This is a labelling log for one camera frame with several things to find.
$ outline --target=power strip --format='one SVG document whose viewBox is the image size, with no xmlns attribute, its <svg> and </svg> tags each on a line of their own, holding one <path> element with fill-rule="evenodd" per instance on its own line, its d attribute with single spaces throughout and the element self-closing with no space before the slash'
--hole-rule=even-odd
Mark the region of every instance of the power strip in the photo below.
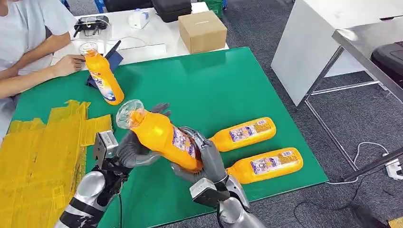
<svg viewBox="0 0 403 228">
<path fill-rule="evenodd" d="M 394 180 L 403 180 L 402 168 L 400 167 L 400 162 L 398 158 L 386 163 L 385 166 L 389 177 L 393 178 Z"/>
</svg>

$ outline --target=gray carpet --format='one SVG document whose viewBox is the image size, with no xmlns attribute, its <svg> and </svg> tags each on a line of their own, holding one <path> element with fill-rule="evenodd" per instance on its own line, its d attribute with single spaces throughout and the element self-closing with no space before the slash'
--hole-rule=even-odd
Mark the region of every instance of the gray carpet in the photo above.
<svg viewBox="0 0 403 228">
<path fill-rule="evenodd" d="M 290 0 L 229 0 L 223 22 L 228 28 L 227 42 L 231 48 L 249 46 L 273 84 L 275 90 L 302 132 L 331 181 L 338 181 L 352 169 L 306 106 L 297 110 L 283 86 L 270 69 L 277 44 L 292 9 Z M 92 0 L 69 0 L 75 15 L 96 13 Z M 348 85 L 370 80 L 366 73 L 326 78 L 320 88 Z M 349 152 L 356 153 L 360 142 L 383 144 L 393 150 L 403 145 L 402 105 L 377 85 L 316 95 L 310 102 Z M 379 158 L 381 148 L 365 145 L 357 165 L 360 167 Z M 252 210 L 268 228 L 358 228 L 348 209 L 329 211 L 310 204 L 296 210 L 300 225 L 294 218 L 294 207 L 303 201 L 339 208 L 350 201 L 358 183 L 321 184 L 311 188 L 253 202 Z M 400 181 L 387 177 L 385 169 L 362 183 L 355 204 L 370 208 L 382 221 L 403 216 L 400 206 L 403 193 Z M 217 228 L 215 215 L 206 215 L 164 226 L 165 228 Z"/>
</svg>

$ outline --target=orange bottle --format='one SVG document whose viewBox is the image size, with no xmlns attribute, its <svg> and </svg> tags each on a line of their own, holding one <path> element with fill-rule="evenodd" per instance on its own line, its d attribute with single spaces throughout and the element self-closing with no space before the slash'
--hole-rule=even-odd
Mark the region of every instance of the orange bottle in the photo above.
<svg viewBox="0 0 403 228">
<path fill-rule="evenodd" d="M 303 165 L 298 150 L 288 147 L 241 159 L 227 168 L 227 172 L 241 184 L 248 184 L 296 172 Z"/>
<path fill-rule="evenodd" d="M 275 134 L 276 126 L 273 121 L 268 117 L 262 117 L 223 129 L 210 140 L 217 150 L 225 152 L 267 140 Z"/>
<path fill-rule="evenodd" d="M 166 159 L 183 168 L 198 172 L 203 164 L 190 138 L 173 126 L 169 118 L 144 109 L 140 100 L 130 100 L 116 114 L 119 127 L 134 131 L 144 146 L 159 152 Z"/>
<path fill-rule="evenodd" d="M 86 58 L 86 66 L 94 79 L 105 101 L 111 105 L 120 104 L 125 95 L 113 75 L 109 62 L 98 53 L 95 42 L 87 42 L 80 46 L 80 53 Z"/>
</svg>

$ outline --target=green table surface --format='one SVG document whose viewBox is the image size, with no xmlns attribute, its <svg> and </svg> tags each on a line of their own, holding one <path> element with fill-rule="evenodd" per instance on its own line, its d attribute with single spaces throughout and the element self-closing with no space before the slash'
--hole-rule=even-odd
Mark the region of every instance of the green table surface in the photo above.
<svg viewBox="0 0 403 228">
<path fill-rule="evenodd" d="M 120 106 L 107 104 L 98 90 L 85 86 L 87 76 L 88 71 L 77 72 L 22 93 L 13 119 L 27 121 L 40 117 L 46 122 L 52 107 L 64 106 L 69 99 L 90 101 L 88 118 L 112 114 L 119 141 L 126 132 L 115 124 Z M 225 166 L 285 147 L 297 148 L 304 166 L 292 174 L 243 185 L 250 201 L 327 181 L 247 47 L 128 64 L 120 66 L 115 76 L 125 93 L 125 101 L 140 99 L 148 109 L 159 102 L 169 102 L 174 125 L 192 127 L 207 137 L 236 124 L 270 117 L 277 134 L 269 140 L 221 153 Z M 91 170 L 94 163 L 89 146 L 86 170 Z M 192 202 L 189 186 L 173 174 L 164 158 L 150 166 L 136 167 L 122 190 L 123 226 L 151 227 L 212 212 L 211 208 Z M 118 205 L 117 199 L 111 203 L 100 228 L 118 227 Z"/>
</svg>

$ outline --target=robotic arm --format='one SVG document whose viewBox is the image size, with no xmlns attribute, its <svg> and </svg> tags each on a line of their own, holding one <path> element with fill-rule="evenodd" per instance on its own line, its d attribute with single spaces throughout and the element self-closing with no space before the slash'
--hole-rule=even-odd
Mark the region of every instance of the robotic arm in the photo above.
<svg viewBox="0 0 403 228">
<path fill-rule="evenodd" d="M 112 131 L 96 135 L 94 145 L 95 167 L 83 177 L 55 228 L 94 228 L 98 226 L 109 203 L 120 193 L 123 183 L 135 165 L 150 164 L 154 154 L 141 155 L 137 136 L 128 131 L 118 145 Z"/>
<path fill-rule="evenodd" d="M 152 112 L 161 113 L 168 105 L 157 105 Z M 220 153 L 212 141 L 191 128 L 183 127 L 181 130 L 194 140 L 204 165 L 203 170 L 195 174 L 172 164 L 176 175 L 193 184 L 190 187 L 193 201 L 216 208 L 222 228 L 265 228 L 249 213 L 249 201 L 241 184 L 226 173 Z M 93 154 L 97 160 L 95 167 L 83 177 L 54 228 L 97 227 L 133 167 L 152 164 L 160 157 L 141 145 L 136 134 L 130 130 L 120 143 L 112 131 L 97 133 Z"/>
<path fill-rule="evenodd" d="M 190 187 L 192 200 L 217 208 L 217 220 L 222 228 L 265 228 L 249 212 L 250 204 L 241 184 L 227 174 L 220 152 L 213 142 L 189 127 L 180 129 L 193 139 L 203 161 L 203 170 L 196 174 L 177 164 L 171 165 L 177 176 L 193 183 Z"/>
</svg>

